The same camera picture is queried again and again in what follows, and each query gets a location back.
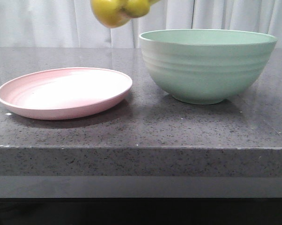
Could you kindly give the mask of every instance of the speckled stone surface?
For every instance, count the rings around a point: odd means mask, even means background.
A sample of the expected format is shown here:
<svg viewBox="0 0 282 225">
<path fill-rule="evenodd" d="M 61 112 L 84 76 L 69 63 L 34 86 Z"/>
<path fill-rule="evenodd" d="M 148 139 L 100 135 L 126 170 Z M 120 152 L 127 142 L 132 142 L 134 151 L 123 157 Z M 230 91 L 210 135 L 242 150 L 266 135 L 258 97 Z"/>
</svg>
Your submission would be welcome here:
<svg viewBox="0 0 282 225">
<path fill-rule="evenodd" d="M 244 93 L 190 105 L 155 85 L 139 49 L 0 48 L 0 85 L 64 67 L 115 69 L 133 86 L 114 108 L 75 120 L 0 104 L 0 175 L 282 176 L 282 49 Z"/>
</svg>

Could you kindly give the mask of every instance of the white curtain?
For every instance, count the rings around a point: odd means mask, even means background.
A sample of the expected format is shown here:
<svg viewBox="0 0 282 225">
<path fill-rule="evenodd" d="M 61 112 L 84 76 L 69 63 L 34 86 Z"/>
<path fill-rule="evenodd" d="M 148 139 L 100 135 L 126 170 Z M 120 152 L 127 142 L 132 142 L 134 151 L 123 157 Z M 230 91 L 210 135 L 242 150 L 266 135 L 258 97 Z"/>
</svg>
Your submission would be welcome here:
<svg viewBox="0 0 282 225">
<path fill-rule="evenodd" d="M 161 0 L 115 29 L 96 20 L 89 0 L 0 0 L 0 46 L 132 48 L 142 32 L 189 28 L 268 33 L 282 48 L 282 0 Z"/>
</svg>

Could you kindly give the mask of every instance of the plate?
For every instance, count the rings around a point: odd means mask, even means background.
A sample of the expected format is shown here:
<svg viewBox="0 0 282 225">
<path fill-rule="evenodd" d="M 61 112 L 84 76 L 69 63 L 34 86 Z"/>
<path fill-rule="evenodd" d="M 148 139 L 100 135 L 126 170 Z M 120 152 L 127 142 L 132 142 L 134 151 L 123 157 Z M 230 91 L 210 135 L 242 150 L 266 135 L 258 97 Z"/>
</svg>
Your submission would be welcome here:
<svg viewBox="0 0 282 225">
<path fill-rule="evenodd" d="M 105 111 L 128 94 L 132 79 L 104 68 L 51 69 L 15 78 L 0 87 L 0 102 L 18 115 L 65 120 Z"/>
</svg>

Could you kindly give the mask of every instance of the green bowl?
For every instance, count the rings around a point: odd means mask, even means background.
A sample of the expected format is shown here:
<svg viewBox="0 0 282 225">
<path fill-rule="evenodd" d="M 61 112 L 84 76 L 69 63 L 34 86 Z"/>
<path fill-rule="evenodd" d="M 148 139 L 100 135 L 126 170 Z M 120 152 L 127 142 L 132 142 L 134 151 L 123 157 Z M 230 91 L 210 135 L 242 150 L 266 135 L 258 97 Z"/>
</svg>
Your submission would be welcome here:
<svg viewBox="0 0 282 225">
<path fill-rule="evenodd" d="M 238 30 L 156 30 L 140 34 L 146 68 L 174 98 L 208 105 L 251 86 L 277 38 Z"/>
</svg>

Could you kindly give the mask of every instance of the yellow fruit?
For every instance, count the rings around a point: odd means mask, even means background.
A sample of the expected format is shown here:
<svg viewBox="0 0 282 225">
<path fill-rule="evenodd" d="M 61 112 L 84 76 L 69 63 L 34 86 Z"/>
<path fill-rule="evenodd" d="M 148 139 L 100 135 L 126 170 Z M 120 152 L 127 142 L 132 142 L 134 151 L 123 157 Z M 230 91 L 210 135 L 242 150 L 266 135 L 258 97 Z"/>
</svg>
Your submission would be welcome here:
<svg viewBox="0 0 282 225">
<path fill-rule="evenodd" d="M 90 0 L 93 14 L 108 28 L 120 27 L 131 18 L 146 15 L 159 0 Z"/>
<path fill-rule="evenodd" d="M 130 18 L 120 13 L 126 0 L 91 0 L 94 15 L 103 25 L 109 28 L 119 27 Z"/>
<path fill-rule="evenodd" d="M 128 0 L 124 5 L 124 12 L 131 18 L 138 18 L 149 12 L 150 5 L 148 0 Z"/>
</svg>

